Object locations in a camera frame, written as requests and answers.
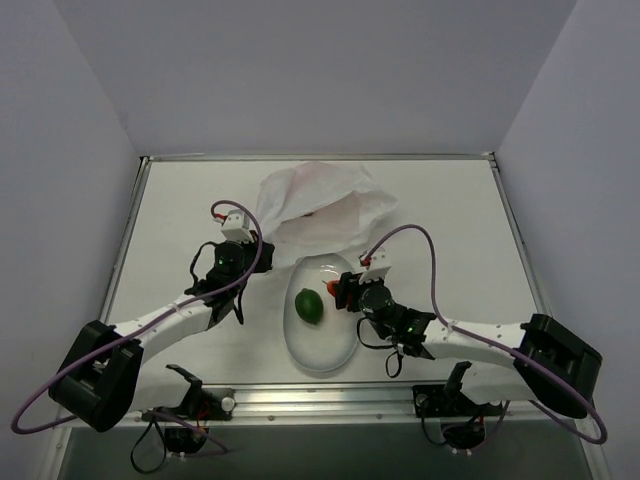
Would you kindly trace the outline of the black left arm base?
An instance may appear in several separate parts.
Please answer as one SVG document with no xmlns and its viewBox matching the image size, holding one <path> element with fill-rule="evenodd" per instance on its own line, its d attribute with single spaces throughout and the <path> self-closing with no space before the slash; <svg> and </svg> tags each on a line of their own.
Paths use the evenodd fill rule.
<svg viewBox="0 0 640 480">
<path fill-rule="evenodd" d="M 222 456 L 231 452 L 213 436 L 209 421 L 229 421 L 235 408 L 234 391 L 208 391 L 195 374 L 177 364 L 167 364 L 174 383 L 153 391 L 152 403 L 141 408 L 142 417 L 159 434 L 167 455 L 186 458 Z"/>
</svg>

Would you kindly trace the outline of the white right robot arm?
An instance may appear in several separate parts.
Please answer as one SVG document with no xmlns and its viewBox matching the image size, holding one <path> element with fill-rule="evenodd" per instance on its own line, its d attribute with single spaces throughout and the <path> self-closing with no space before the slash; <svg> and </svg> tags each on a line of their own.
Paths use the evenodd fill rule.
<svg viewBox="0 0 640 480">
<path fill-rule="evenodd" d="M 601 354 L 553 317 L 535 313 L 524 323 L 440 320 L 397 303 L 383 280 L 344 273 L 329 282 L 337 309 L 360 313 L 399 358 L 457 359 L 468 368 L 444 388 L 455 412 L 476 404 L 534 401 L 554 413 L 582 419 L 592 402 Z"/>
</svg>

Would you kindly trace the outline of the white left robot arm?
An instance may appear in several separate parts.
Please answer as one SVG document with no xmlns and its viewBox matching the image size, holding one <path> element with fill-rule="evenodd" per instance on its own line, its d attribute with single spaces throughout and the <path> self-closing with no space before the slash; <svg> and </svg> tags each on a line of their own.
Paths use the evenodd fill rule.
<svg viewBox="0 0 640 480">
<path fill-rule="evenodd" d="M 241 298 L 248 276 L 273 268 L 275 246 L 224 241 L 214 247 L 213 267 L 174 303 L 117 325 L 86 324 L 48 388 L 49 397 L 98 432 L 114 427 L 134 409 L 141 367 L 191 335 L 217 326 L 230 313 L 244 322 Z"/>
</svg>

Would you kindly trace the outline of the red fake fruit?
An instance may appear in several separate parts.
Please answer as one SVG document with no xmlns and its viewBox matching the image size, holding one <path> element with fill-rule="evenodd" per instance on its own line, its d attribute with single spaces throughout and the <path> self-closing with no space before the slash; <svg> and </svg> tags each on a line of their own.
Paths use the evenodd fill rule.
<svg viewBox="0 0 640 480">
<path fill-rule="evenodd" d="M 338 280 L 332 280 L 327 283 L 327 291 L 331 296 L 333 297 L 336 296 L 338 285 L 339 285 Z"/>
</svg>

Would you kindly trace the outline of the white plastic bag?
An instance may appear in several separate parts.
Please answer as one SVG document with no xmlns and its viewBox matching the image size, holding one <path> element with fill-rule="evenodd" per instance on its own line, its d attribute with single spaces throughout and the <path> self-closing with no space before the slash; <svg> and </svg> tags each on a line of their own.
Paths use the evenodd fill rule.
<svg viewBox="0 0 640 480">
<path fill-rule="evenodd" d="M 260 184 L 256 218 L 275 247 L 273 262 L 340 253 L 368 241 L 374 227 L 396 208 L 361 165 L 307 162 L 276 171 Z"/>
</svg>

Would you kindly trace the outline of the green fake lime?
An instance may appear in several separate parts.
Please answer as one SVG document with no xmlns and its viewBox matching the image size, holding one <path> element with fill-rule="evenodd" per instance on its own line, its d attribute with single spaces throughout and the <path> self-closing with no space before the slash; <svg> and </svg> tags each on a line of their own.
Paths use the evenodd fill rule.
<svg viewBox="0 0 640 480">
<path fill-rule="evenodd" d="M 294 300 L 295 310 L 301 320 L 309 324 L 318 324 L 324 314 L 321 296 L 311 289 L 302 289 Z"/>
</svg>

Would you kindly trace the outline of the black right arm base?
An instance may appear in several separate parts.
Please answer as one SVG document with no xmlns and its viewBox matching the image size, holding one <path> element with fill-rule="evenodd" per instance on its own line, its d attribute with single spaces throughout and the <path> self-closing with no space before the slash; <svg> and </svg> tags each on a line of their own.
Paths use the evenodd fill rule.
<svg viewBox="0 0 640 480">
<path fill-rule="evenodd" d="M 467 456 L 496 433 L 509 407 L 508 402 L 476 404 L 462 393 L 463 376 L 471 366 L 469 361 L 458 362 L 444 384 L 412 387 L 415 415 L 426 440 Z M 429 433 L 427 419 L 441 420 L 439 439 Z"/>
</svg>

